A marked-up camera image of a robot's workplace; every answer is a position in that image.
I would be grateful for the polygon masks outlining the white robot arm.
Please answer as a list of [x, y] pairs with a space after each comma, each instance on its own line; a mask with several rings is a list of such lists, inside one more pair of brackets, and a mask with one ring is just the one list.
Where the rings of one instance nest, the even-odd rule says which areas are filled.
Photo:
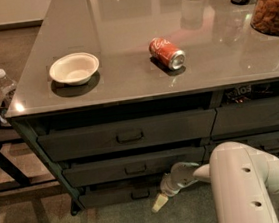
[[198, 181], [211, 184], [218, 223], [279, 223], [269, 197], [279, 193], [276, 156], [229, 141], [214, 148], [207, 164], [178, 162], [162, 177], [153, 211]]

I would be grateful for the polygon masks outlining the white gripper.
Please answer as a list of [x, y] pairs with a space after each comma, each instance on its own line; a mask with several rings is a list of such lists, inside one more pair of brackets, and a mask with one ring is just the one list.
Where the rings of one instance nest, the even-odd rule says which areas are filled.
[[152, 212], [159, 212], [161, 208], [169, 201], [168, 197], [175, 196], [180, 190], [187, 188], [188, 186], [195, 184], [196, 179], [191, 173], [176, 173], [170, 172], [162, 177], [160, 190], [161, 194], [158, 194], [155, 202], [152, 206]]

